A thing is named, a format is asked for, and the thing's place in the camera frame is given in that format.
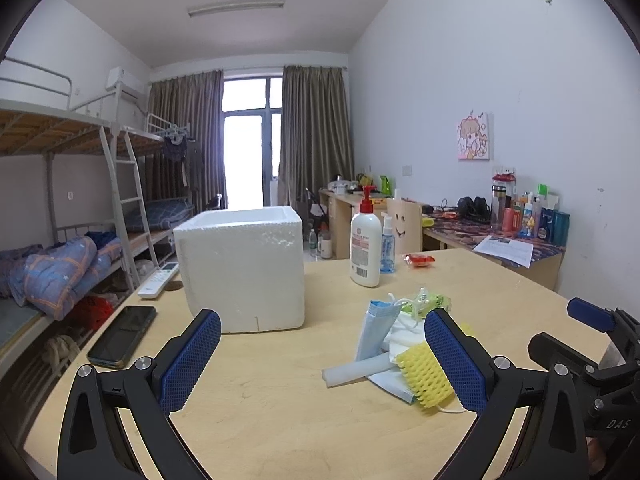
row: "das logo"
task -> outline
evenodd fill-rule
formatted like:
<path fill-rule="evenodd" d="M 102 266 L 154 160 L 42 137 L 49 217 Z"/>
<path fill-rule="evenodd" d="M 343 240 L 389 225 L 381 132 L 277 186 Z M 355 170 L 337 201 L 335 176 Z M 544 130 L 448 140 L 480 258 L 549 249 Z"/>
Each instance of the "das logo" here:
<path fill-rule="evenodd" d="M 615 418 L 607 424 L 608 430 L 626 430 L 631 424 L 631 419 L 629 420 L 616 420 Z"/>

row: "blue checkered blanket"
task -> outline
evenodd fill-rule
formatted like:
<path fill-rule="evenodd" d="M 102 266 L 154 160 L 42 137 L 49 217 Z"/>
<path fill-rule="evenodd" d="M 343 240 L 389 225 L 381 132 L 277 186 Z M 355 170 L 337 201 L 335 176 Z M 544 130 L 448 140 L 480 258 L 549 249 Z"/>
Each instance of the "blue checkered blanket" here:
<path fill-rule="evenodd" d="M 186 198 L 151 200 L 145 203 L 146 219 L 151 231 L 164 231 L 178 227 L 193 214 L 193 205 Z M 125 216 L 127 231 L 141 233 L 145 230 L 138 209 Z"/>
<path fill-rule="evenodd" d="M 20 306 L 31 303 L 55 320 L 62 320 L 107 277 L 121 250 L 119 238 L 98 250 L 91 238 L 83 236 L 60 247 L 38 250 L 27 258 L 14 258 L 0 295 L 12 296 Z"/>

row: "ceiling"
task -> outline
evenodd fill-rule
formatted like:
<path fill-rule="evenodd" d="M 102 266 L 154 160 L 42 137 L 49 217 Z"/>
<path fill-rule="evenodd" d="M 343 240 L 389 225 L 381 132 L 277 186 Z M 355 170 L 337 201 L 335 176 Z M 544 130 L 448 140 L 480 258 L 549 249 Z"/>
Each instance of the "ceiling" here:
<path fill-rule="evenodd" d="M 284 10 L 190 18 L 229 0 L 66 0 L 151 67 L 294 50 L 348 52 L 388 0 L 286 0 Z"/>

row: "air conditioner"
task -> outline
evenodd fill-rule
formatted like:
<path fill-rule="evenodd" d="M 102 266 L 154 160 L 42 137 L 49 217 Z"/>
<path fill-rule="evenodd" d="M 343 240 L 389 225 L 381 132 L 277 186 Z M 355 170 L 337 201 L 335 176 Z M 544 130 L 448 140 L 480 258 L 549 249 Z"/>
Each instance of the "air conditioner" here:
<path fill-rule="evenodd" d="M 121 83 L 122 92 L 124 97 L 133 98 L 134 100 L 143 101 L 146 96 L 146 86 L 138 78 L 136 78 L 131 72 L 123 69 L 122 67 L 116 67 L 109 70 L 107 76 L 107 91 L 112 91 L 116 88 L 118 83 Z"/>

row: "brown curtain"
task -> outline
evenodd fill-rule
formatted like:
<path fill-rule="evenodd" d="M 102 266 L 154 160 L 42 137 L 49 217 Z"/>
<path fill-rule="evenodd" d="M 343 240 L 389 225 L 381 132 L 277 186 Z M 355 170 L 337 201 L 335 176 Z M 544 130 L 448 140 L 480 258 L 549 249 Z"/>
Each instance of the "brown curtain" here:
<path fill-rule="evenodd" d="M 222 127 L 222 70 L 169 79 L 151 85 L 149 111 L 167 121 L 191 125 L 187 167 L 195 212 L 225 189 L 225 145 Z M 176 198 L 187 195 L 182 163 L 172 162 L 162 153 L 145 159 L 146 198 Z"/>
<path fill-rule="evenodd" d="M 282 81 L 278 203 L 299 207 L 336 174 L 353 179 L 353 148 L 340 68 L 287 66 Z"/>

